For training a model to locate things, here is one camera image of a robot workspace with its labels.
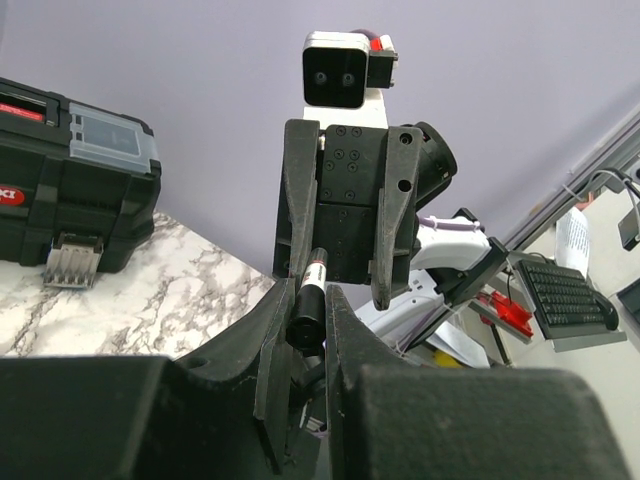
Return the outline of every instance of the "black keyboard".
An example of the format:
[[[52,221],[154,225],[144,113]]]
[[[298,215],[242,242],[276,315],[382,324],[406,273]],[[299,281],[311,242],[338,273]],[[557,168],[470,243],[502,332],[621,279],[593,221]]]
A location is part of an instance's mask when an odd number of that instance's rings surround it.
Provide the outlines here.
[[[523,287],[536,306],[535,317],[545,337],[561,338],[607,331],[605,312],[582,273],[529,260],[519,261],[514,269],[520,274]],[[589,325],[593,327],[579,331],[570,328]]]

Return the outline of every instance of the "marble surface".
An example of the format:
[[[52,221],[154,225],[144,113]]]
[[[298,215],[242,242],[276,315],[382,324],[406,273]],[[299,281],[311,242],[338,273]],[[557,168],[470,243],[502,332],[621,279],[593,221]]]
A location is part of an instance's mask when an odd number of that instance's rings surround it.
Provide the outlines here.
[[[118,274],[45,288],[43,266],[0,262],[0,355],[176,358],[245,315],[273,281],[163,214]]]

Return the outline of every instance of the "black mouse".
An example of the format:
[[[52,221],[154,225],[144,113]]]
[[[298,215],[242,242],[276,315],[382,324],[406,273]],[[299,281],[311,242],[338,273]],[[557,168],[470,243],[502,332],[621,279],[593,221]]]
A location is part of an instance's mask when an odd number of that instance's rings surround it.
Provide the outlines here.
[[[600,307],[600,311],[604,315],[604,324],[607,330],[617,330],[620,319],[618,317],[618,311],[613,306],[607,297],[602,295],[597,290],[592,290],[593,296]]]

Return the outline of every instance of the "toolbox latch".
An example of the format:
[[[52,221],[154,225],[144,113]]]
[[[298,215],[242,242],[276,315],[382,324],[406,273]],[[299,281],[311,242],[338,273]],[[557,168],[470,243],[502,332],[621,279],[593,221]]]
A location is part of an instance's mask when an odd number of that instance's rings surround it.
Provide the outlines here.
[[[103,251],[101,237],[61,233],[47,258],[45,286],[91,288]]]

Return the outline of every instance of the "toolbox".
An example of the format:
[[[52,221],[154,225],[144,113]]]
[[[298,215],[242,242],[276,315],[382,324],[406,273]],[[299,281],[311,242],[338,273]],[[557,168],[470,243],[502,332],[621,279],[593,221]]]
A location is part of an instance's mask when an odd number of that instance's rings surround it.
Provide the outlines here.
[[[160,177],[144,122],[0,78],[1,260],[91,287],[153,233]]]

